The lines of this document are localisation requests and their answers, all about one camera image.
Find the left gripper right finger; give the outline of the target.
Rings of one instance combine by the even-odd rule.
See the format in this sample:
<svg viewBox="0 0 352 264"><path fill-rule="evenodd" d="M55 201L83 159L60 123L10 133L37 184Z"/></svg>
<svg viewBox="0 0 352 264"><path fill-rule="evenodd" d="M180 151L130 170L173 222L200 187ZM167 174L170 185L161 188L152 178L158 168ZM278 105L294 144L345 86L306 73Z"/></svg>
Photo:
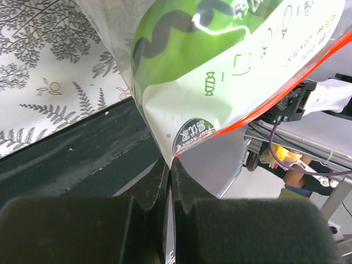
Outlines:
<svg viewBox="0 0 352 264"><path fill-rule="evenodd" d="M307 199L219 199L178 158L170 179L177 263L344 263Z"/></svg>

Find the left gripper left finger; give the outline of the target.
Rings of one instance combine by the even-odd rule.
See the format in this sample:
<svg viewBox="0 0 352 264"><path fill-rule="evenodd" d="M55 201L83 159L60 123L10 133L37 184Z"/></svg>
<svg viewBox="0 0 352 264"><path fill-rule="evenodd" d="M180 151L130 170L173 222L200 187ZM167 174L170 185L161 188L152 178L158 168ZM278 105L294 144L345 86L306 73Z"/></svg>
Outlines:
<svg viewBox="0 0 352 264"><path fill-rule="evenodd" d="M1 208L1 263L165 263L169 168L118 196L17 197Z"/></svg>

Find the clear zip top bag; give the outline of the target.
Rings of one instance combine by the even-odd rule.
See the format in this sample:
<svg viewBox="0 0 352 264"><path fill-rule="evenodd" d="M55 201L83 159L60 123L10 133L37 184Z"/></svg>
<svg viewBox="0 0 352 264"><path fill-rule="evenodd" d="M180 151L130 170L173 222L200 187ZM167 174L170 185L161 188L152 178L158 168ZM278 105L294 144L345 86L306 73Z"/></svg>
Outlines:
<svg viewBox="0 0 352 264"><path fill-rule="evenodd" d="M132 54L141 19L155 1L79 1L164 160L222 196L241 171L246 126L351 41L351 1L280 1L245 39L176 80L141 89Z"/></svg>

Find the green fake melon black stripes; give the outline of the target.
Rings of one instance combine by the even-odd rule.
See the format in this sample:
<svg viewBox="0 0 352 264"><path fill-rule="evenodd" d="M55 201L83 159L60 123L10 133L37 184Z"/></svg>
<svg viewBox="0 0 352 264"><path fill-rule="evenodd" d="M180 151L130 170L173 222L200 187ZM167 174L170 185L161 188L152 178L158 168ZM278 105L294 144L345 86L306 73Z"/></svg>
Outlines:
<svg viewBox="0 0 352 264"><path fill-rule="evenodd" d="M252 34L280 1L155 1L135 33L133 78L141 89L194 70Z"/></svg>

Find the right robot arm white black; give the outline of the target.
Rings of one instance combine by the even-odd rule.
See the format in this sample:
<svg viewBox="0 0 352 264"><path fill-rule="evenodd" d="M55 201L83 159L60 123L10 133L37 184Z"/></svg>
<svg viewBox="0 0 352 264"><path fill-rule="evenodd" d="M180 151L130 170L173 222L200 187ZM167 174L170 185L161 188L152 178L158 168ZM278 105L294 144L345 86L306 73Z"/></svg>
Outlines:
<svg viewBox="0 0 352 264"><path fill-rule="evenodd" d="M258 120L280 125L314 112L351 120L351 76L337 73L322 82L305 79Z"/></svg>

